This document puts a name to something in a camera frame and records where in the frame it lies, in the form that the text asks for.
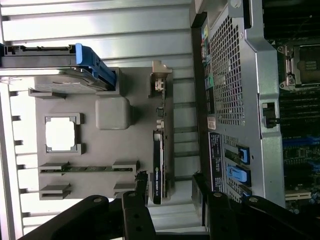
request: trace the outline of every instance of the ribbed metal wall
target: ribbed metal wall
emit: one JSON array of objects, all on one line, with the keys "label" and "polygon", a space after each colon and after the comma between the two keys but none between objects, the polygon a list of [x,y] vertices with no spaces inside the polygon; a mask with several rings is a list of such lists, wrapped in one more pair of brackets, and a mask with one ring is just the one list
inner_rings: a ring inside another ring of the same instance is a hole
[{"label": "ribbed metal wall", "polygon": [[[189,26],[191,0],[1,0],[3,39],[25,46],[91,47],[110,67],[151,67],[161,60],[173,69],[175,176],[186,179],[199,169],[194,72]],[[34,100],[25,86],[11,86],[10,98],[24,233],[79,200],[39,201]],[[150,206],[157,230],[197,227],[191,182],[179,181],[165,206]]]}]

